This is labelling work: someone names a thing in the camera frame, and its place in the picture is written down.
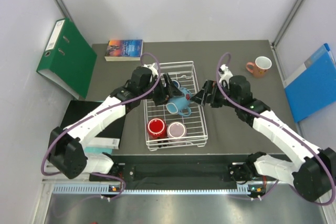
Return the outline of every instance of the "gray floor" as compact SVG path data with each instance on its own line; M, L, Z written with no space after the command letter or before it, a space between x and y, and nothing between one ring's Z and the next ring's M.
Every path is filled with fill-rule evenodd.
M87 195L53 195L45 224L90 224L95 221L98 224L327 223L321 207L302 200L287 185L278 185L261 202L219 195L125 195L111 203L89 199L60 219L50 211L53 204L57 204L55 212L62 214L85 197Z
M139 62L106 62L106 44L95 44L98 54L87 100L104 100L112 90L124 85ZM206 79L215 79L215 68L221 55L232 53L230 70L242 74L250 81L254 97L269 105L280 119L295 129L286 95L281 83L269 42L254 41L201 41L201 42L151 42L144 43L144 52L151 52L160 62L193 60L201 87ZM255 79L245 69L245 64L258 56L267 56L273 66L263 79ZM204 109L208 128L205 147L169 148L150 152L145 144L143 104L131 111L125 122L121 146L114 154L249 154L257 151L280 153L267 138L240 121L232 108Z

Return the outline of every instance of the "book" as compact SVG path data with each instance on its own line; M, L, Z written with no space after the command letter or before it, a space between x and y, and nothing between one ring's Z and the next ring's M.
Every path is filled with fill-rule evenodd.
M96 59L74 23L64 18L56 21L36 71L76 99L85 99Z
M106 49L106 61L140 60L142 39L110 40Z
M64 129L76 123L96 109L100 104L101 102L70 101L60 127ZM112 122L90 141L85 151L91 153L106 152L111 154L112 149L119 149L124 124L125 116Z
M295 122L336 101L336 65L329 45L322 45L284 84Z

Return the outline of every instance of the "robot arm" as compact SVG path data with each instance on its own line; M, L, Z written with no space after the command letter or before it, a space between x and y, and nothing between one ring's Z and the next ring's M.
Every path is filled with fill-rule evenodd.
M283 161L266 153L257 152L249 155L242 166L229 166L232 178L234 180L250 180L261 175L270 176L293 186L308 201L315 201L329 191L331 185L326 173L320 167L313 154L298 143L293 136L302 140L323 160L334 181L336 180L336 153L330 148L321 150L280 121L269 106L253 98L253 94L250 91L250 83L244 76L233 76L226 65L220 67L219 74L221 76L219 82L230 99L261 116L273 120L278 126L232 105L222 95L218 88L218 83L215 81L207 80L202 90L193 96L191 100L202 106L208 103L213 108L222 106L235 108L239 119L270 139L291 160L291 162Z
M143 99L153 99L155 105L167 103L171 97L182 96L183 93L174 85L168 74L163 75L166 82L165 87L160 80L154 90ZM58 168L69 179L77 177L81 173L102 173L107 174L113 166L113 161L108 154L85 153L84 149L89 142L110 123L125 116L132 109L139 106L141 100L134 100L124 105L111 108L111 106L134 99L153 87L158 78L158 71L155 64L143 65L136 68L130 80L122 87L115 89L104 102L95 110L90 112L80 121L89 120L74 127L56 143L51 150L48 160ZM50 134L49 145L66 129L57 127Z

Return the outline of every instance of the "mug handle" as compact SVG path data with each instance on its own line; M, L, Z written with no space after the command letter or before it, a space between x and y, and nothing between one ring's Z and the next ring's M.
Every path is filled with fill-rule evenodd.
M249 71L250 73L253 73L253 68L250 69L248 66L252 66L253 68L255 68L256 65L253 62L246 63L246 69L247 69L247 71Z
M185 109L188 110L188 114L183 114L182 111L178 111L178 114L181 116L190 116L191 115L191 109L189 107L185 107Z

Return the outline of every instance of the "orange mug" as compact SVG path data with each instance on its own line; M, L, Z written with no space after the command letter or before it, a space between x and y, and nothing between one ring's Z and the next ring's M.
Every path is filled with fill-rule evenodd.
M255 78L261 78L267 73L271 66L272 61L270 59L265 56L259 56L255 63L248 62L246 69L252 73Z

